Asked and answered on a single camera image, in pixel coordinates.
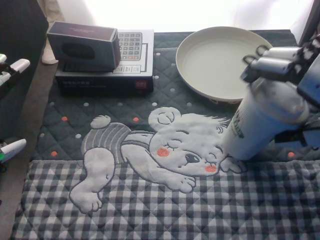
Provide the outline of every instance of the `bear's face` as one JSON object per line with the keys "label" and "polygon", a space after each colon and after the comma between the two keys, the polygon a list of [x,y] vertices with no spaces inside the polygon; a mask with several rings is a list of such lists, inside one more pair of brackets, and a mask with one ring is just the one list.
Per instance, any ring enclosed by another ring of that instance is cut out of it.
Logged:
{"label": "bear's face", "polygon": [[162,127],[150,124],[158,127],[149,145],[155,161],[167,170],[187,176],[214,175],[218,163],[225,158],[221,147],[225,126],[220,120],[193,113],[166,113],[170,119],[166,122],[164,116],[159,116],[157,122],[162,122]]}

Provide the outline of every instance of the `calculator keypad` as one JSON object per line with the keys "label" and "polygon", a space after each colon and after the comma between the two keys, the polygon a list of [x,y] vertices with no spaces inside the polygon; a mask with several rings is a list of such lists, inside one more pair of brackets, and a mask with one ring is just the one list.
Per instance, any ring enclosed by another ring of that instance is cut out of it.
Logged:
{"label": "calculator keypad", "polygon": [[139,61],[141,58],[142,33],[118,33],[122,61]]}

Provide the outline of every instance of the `white cup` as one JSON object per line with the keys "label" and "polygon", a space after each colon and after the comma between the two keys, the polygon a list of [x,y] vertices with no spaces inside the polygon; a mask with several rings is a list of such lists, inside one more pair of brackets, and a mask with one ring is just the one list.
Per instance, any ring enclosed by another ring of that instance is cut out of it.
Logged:
{"label": "white cup", "polygon": [[236,159],[248,160],[276,134],[298,129],[308,117],[308,104],[294,86],[260,78],[248,85],[223,136],[223,148]]}

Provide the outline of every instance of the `cardboard box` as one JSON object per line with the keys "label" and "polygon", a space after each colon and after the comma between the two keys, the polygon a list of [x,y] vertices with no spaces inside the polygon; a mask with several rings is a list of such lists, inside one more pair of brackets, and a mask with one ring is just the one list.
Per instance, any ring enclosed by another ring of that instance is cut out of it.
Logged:
{"label": "cardboard box", "polygon": [[120,62],[117,33],[116,28],[55,21],[47,37],[55,59],[100,66],[105,72],[112,72]]}
{"label": "cardboard box", "polygon": [[153,91],[154,31],[119,30],[118,35],[122,59],[112,72],[105,72],[100,67],[59,62],[55,78],[63,94],[127,95]]}

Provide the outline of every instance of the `orange dot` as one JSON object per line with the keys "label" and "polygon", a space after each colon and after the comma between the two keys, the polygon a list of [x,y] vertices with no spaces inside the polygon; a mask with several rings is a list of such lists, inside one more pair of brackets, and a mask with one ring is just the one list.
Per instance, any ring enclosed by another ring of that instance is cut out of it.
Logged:
{"label": "orange dot", "polygon": [[156,152],[158,156],[160,157],[168,157],[169,156],[169,150],[166,148],[159,148],[158,151]]}
{"label": "orange dot", "polygon": [[295,156],[296,156],[295,153],[292,151],[288,153],[289,158],[294,158]]}
{"label": "orange dot", "polygon": [[206,166],[205,171],[208,173],[214,173],[217,170],[216,166]]}

